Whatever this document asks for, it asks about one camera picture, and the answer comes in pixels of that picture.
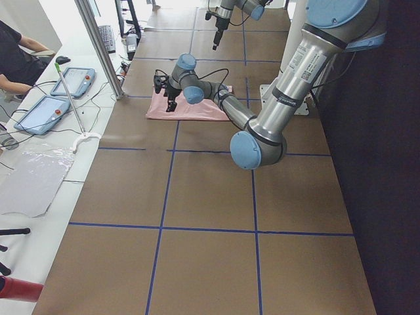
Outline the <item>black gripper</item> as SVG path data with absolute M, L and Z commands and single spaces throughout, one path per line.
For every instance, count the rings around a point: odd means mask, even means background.
M 232 16 L 232 11 L 227 10 L 227 9 L 219 9 L 217 11 L 208 10 L 205 13 L 206 20 L 210 20 L 212 16 L 216 18 L 215 27 L 217 28 L 217 31 L 213 39 L 213 48 L 212 48 L 215 51 L 219 47 L 219 44 L 222 39 L 223 31 L 228 29 L 230 18 Z
M 176 97 L 180 95 L 180 89 L 176 88 L 170 82 L 170 75 L 155 75 L 154 76 L 154 91 L 159 94 L 162 89 L 165 90 L 164 97 L 167 97 L 166 112 L 174 112 L 177 107 Z

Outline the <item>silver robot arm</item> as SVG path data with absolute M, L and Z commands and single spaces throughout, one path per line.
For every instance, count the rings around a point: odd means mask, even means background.
M 191 54 L 180 55 L 171 74 L 154 76 L 155 92 L 168 99 L 167 111 L 174 111 L 176 97 L 184 95 L 189 104 L 212 100 L 227 115 L 239 128 L 230 141 L 230 153 L 242 169 L 272 165 L 284 157 L 287 142 L 282 131 L 332 56 L 374 49 L 385 39 L 388 1 L 305 1 L 304 5 L 301 42 L 272 82 L 258 115 L 222 83 L 201 80 Z
M 262 17 L 265 7 L 271 2 L 269 0 L 223 0 L 215 11 L 207 9 L 205 20 L 210 20 L 212 16 L 216 18 L 215 27 L 217 31 L 213 39 L 213 50 L 217 50 L 224 31 L 231 25 L 231 17 L 235 8 L 240 9 L 248 17 L 258 21 Z

